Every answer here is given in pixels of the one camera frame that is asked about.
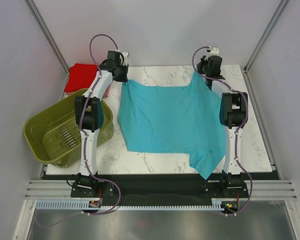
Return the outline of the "teal t shirt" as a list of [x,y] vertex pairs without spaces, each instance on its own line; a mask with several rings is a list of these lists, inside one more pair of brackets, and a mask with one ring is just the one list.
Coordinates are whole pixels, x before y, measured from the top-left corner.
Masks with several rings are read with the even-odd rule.
[[121,87],[117,121],[128,151],[188,154],[190,167],[207,179],[226,154],[220,106],[196,73],[186,86],[129,80]]

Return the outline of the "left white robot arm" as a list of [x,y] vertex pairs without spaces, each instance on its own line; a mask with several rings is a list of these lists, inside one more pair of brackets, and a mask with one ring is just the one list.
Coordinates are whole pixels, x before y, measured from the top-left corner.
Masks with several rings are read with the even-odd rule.
[[79,173],[72,184],[72,198],[94,198],[102,188],[103,179],[97,177],[97,141],[104,125],[102,98],[112,82],[128,81],[128,52],[110,50],[107,59],[97,66],[97,73],[83,95],[75,97],[75,121],[81,136]]

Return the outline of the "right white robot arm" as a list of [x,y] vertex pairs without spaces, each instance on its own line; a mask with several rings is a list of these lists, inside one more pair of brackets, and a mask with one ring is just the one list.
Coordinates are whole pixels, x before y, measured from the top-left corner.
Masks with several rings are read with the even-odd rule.
[[197,73],[205,80],[210,91],[221,98],[219,121],[225,129],[225,161],[219,183],[212,188],[224,198],[247,198],[249,196],[245,183],[245,171],[239,163],[244,126],[248,121],[248,95],[233,89],[221,75],[222,57],[219,49],[204,46],[206,55],[196,65]]

